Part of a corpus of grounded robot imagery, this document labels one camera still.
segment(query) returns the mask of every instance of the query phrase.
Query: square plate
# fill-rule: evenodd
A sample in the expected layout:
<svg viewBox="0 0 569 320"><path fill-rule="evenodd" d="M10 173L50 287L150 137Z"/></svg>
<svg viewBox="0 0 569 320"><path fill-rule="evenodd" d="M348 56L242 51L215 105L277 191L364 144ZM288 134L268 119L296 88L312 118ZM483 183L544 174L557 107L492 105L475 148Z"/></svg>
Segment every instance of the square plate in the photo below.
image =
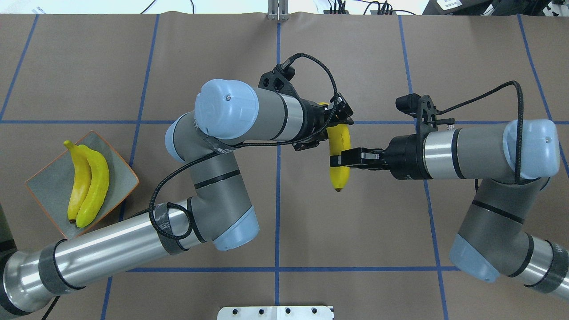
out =
<svg viewBox="0 0 569 320"><path fill-rule="evenodd" d="M61 234L68 239L86 233L97 222L115 209L138 185L138 177L130 168L121 155L98 133L89 132L77 145L99 151L109 165L109 191L99 213L92 223L85 228L77 228L67 219L67 206L69 196L73 189L75 170L69 151L65 151L55 158L49 165L41 169L33 177L26 181L25 185L32 193L48 218L59 229Z"/></svg>

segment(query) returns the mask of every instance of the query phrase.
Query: sticker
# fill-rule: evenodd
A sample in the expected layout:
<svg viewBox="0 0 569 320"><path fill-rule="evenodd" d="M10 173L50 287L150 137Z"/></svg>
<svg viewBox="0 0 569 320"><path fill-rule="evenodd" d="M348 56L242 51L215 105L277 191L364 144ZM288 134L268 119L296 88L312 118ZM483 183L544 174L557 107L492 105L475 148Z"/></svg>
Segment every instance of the sticker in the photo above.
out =
<svg viewBox="0 0 569 320"><path fill-rule="evenodd" d="M436 0L436 2L443 10L450 10L462 5L460 0Z"/></svg>

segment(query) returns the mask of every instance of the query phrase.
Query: white mounting plate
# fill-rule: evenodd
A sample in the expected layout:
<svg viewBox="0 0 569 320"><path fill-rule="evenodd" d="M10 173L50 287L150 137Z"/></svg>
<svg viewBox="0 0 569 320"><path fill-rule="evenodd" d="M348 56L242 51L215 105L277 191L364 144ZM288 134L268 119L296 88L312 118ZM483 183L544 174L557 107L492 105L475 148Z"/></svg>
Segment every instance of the white mounting plate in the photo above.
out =
<svg viewBox="0 0 569 320"><path fill-rule="evenodd" d="M332 306L224 307L217 320L334 320Z"/></svg>

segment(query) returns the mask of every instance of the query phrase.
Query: tile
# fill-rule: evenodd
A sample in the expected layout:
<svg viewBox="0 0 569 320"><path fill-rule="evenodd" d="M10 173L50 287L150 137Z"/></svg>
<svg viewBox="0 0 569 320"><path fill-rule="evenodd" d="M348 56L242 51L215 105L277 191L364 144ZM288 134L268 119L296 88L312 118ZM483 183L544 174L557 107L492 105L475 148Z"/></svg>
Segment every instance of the tile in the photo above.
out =
<svg viewBox="0 0 569 320"><path fill-rule="evenodd" d="M4 119L136 120L154 21L41 15Z"/></svg>
<svg viewBox="0 0 569 320"><path fill-rule="evenodd" d="M266 14L160 15L143 119L175 120L192 111L212 79L256 87L275 66L277 24Z"/></svg>
<svg viewBox="0 0 569 320"><path fill-rule="evenodd" d="M563 84L569 80L566 72L569 69L566 46L569 35L565 32L555 32L554 35L546 36L543 31L566 30L569 27L569 19L540 19L523 15L522 22L531 58L551 115L557 121L567 121L569 115Z"/></svg>
<svg viewBox="0 0 569 320"><path fill-rule="evenodd" d="M413 90L430 95L440 110L516 80L523 90L526 118L547 118L515 16L402 21ZM446 115L511 121L517 116L516 92L505 88Z"/></svg>
<svg viewBox="0 0 569 320"><path fill-rule="evenodd" d="M386 148L413 126L355 125L352 147ZM329 181L329 152L282 149L281 266L433 266L422 181L352 169L342 192Z"/></svg>
<svg viewBox="0 0 569 320"><path fill-rule="evenodd" d="M281 272L281 305L328 305L336 319L442 319L436 272Z"/></svg>
<svg viewBox="0 0 569 320"><path fill-rule="evenodd" d="M0 16L0 103L8 93L18 61L26 45L28 34L34 24L35 15L31 14L3 14Z"/></svg>
<svg viewBox="0 0 569 320"><path fill-rule="evenodd" d="M559 139L569 148L569 128L558 125ZM455 235L468 211L475 189L473 180L430 180L429 189L433 217L439 245L441 265L452 265L448 258ZM566 230L569 216L565 214L569 206L569 178L563 164L549 186L537 197L523 231L551 240L569 248Z"/></svg>
<svg viewBox="0 0 569 320"><path fill-rule="evenodd" d="M272 272L121 273L106 319L216 319L222 307L273 304Z"/></svg>
<svg viewBox="0 0 569 320"><path fill-rule="evenodd" d="M57 304L51 311L48 319L101 319L101 309L105 296L106 279L87 285L85 289L76 291L72 294L64 295L59 298ZM49 305L30 315L26 315L22 320L41 319L46 313Z"/></svg>
<svg viewBox="0 0 569 320"><path fill-rule="evenodd" d="M126 216L147 208L156 185L182 166L166 152L164 134L168 126L141 125L133 162L140 185L127 201ZM257 237L226 252L206 243L187 253L166 257L146 266L274 266L277 150L275 147L249 147L237 150L236 158L259 221L261 230ZM195 195L189 173L181 173L162 188L156 203L177 202Z"/></svg>
<svg viewBox="0 0 569 320"><path fill-rule="evenodd" d="M569 305L513 279L500 277L488 284L460 271L444 272L448 317L474 319L567 319Z"/></svg>
<svg viewBox="0 0 569 320"><path fill-rule="evenodd" d="M98 132L129 159L135 125L1 124L0 202L20 249L39 250L63 238L24 186L24 182L66 149L63 141L77 141L90 130ZM101 225L118 218L111 212Z"/></svg>
<svg viewBox="0 0 569 320"><path fill-rule="evenodd" d="M297 52L322 61L354 120L410 120L395 108L395 99L409 93L399 22L395 16L376 18L292 14L281 26L281 61ZM302 98L330 100L330 80L317 64L299 58L293 67L291 83Z"/></svg>

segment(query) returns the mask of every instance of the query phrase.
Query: gray strap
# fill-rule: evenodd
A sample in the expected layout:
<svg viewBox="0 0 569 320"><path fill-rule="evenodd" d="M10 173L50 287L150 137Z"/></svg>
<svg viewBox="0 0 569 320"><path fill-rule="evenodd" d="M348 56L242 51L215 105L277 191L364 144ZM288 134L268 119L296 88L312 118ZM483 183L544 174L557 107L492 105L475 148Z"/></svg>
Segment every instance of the gray strap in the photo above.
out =
<svg viewBox="0 0 569 320"><path fill-rule="evenodd" d="M39 277L43 285L49 292L57 296L85 288L72 286L67 283L57 268L57 264L55 263L55 249L64 241L66 241L66 239L59 240L58 242L45 247L39 255L38 262Z"/></svg>
<svg viewBox="0 0 569 320"><path fill-rule="evenodd" d="M170 225L170 217L168 216L167 204L161 203L156 206L156 209L154 210L154 219L156 220L156 224L160 227L160 229L172 234L172 226ZM180 241L178 240L166 238L161 234L158 234L158 238L160 239L160 243L162 243L164 250L166 250L166 252L172 256L178 255L184 251L188 251L188 249L182 247Z"/></svg>
<svg viewBox="0 0 569 320"><path fill-rule="evenodd" d="M216 137L212 137L212 136L208 136L207 134L205 134L203 131L201 131L200 128L198 128L197 123L194 119L193 124L196 126L196 132L197 135L203 140L205 141L205 143L207 143L207 145L209 146L210 149L213 150L213 152L217 153L217 154L226 154L226 153L230 153L233 152L235 150L237 150L236 148L230 146L230 145L226 145L225 143L221 142L219 139L217 139Z"/></svg>

